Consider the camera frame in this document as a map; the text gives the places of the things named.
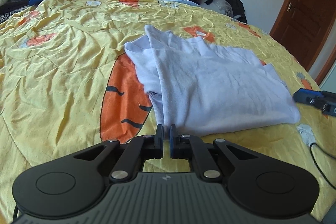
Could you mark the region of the lavender long sleeve top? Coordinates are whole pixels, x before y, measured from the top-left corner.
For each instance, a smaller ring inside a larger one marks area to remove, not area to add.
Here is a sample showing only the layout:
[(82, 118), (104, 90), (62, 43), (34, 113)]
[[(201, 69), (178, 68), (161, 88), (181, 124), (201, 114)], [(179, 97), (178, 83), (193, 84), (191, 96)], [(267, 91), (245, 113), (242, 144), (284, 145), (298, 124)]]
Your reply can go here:
[(301, 116), (286, 83), (250, 50), (184, 39), (154, 26), (124, 46), (158, 124), (205, 136)]

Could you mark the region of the brown wooden door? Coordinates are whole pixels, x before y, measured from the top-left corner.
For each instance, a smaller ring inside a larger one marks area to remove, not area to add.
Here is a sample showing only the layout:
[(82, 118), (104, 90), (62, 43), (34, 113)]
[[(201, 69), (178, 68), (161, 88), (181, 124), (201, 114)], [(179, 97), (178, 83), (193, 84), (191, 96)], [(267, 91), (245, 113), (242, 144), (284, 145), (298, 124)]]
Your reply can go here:
[(270, 35), (318, 83), (328, 71), (332, 50), (326, 41), (335, 26), (335, 0), (284, 0)]

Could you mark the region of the black backpack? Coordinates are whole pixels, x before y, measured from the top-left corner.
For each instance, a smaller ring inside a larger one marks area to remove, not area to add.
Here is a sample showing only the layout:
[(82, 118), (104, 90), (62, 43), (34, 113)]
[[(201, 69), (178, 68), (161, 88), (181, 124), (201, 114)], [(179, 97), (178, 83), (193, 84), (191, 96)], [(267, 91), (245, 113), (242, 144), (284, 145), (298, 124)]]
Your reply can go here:
[(240, 0), (226, 0), (232, 7), (234, 18), (242, 23), (247, 23), (245, 9), (242, 1)]

